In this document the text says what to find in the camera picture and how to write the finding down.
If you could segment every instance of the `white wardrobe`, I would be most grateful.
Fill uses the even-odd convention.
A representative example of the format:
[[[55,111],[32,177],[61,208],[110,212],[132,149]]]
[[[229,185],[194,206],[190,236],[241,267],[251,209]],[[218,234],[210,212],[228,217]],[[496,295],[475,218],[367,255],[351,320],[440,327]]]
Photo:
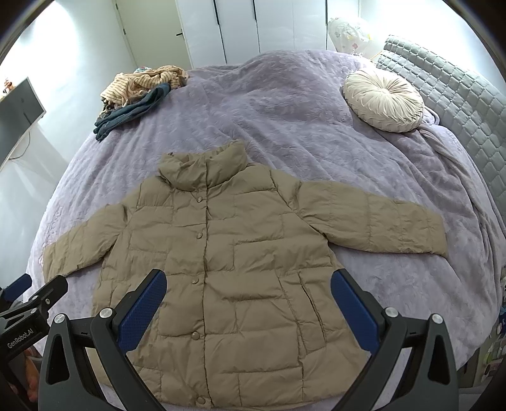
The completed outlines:
[[[270,50],[334,50],[331,17],[359,0],[176,0],[193,68],[241,64]]]

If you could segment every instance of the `beige striped clothing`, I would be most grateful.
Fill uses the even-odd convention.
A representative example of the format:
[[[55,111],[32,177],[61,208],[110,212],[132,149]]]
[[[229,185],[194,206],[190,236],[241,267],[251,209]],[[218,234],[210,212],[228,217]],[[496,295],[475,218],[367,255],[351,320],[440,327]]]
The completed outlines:
[[[176,66],[161,66],[138,73],[120,73],[100,93],[102,100],[116,108],[126,106],[131,97],[143,94],[161,83],[170,83],[172,89],[186,85],[188,73]]]

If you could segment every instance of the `jacket collar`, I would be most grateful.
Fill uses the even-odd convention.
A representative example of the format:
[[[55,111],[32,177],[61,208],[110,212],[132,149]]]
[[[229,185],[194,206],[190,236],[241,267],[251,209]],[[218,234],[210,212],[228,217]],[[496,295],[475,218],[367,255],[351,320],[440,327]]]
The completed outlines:
[[[183,191],[200,191],[230,180],[247,165],[242,142],[234,140],[204,153],[164,154],[158,171],[172,186]]]

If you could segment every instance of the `jacket sleeve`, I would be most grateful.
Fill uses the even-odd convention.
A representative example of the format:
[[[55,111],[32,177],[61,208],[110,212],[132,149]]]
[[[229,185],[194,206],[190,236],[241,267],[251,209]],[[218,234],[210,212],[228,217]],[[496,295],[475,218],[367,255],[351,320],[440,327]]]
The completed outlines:
[[[140,187],[121,203],[106,205],[91,218],[63,234],[44,249],[43,273],[47,282],[99,261],[115,244],[135,209]]]
[[[334,244],[374,253],[447,255],[443,219],[421,205],[336,181],[301,182],[279,170],[271,175],[288,206]]]

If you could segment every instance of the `logo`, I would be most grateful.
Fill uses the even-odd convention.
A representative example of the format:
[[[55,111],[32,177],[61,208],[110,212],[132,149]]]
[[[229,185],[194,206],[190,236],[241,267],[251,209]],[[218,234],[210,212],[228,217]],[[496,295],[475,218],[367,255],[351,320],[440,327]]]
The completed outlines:
[[[23,334],[16,337],[13,342],[7,343],[7,348],[14,348],[17,344],[21,343],[23,340],[26,340],[32,334],[33,334],[33,330],[31,328],[29,328]]]

